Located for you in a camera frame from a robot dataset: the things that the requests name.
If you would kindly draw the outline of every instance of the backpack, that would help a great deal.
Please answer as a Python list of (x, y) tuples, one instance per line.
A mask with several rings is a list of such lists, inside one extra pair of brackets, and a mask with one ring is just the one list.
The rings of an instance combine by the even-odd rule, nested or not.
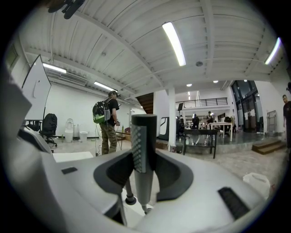
[(93, 110), (92, 110), (94, 123), (96, 124), (104, 123), (110, 119), (111, 114), (110, 114), (110, 109), (108, 106), (108, 102), (110, 100), (112, 100), (112, 98), (109, 98), (108, 100), (105, 100), (105, 101), (97, 102), (94, 105)]

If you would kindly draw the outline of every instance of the ceiling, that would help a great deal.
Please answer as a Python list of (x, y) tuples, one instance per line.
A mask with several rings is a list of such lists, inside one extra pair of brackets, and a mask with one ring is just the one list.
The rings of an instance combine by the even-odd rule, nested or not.
[[(167, 21), (179, 36), (185, 66), (178, 65), (162, 29)], [(80, 79), (60, 81), (60, 73), (48, 71), (53, 82), (98, 91), (98, 81), (133, 102), (139, 93), (168, 86), (188, 91), (187, 83), (194, 91), (225, 80), (269, 81), (283, 57), (280, 49), (264, 64), (276, 35), (243, 0), (86, 0), (69, 20), (61, 11), (37, 9), (19, 35), (29, 63), (41, 54)]]

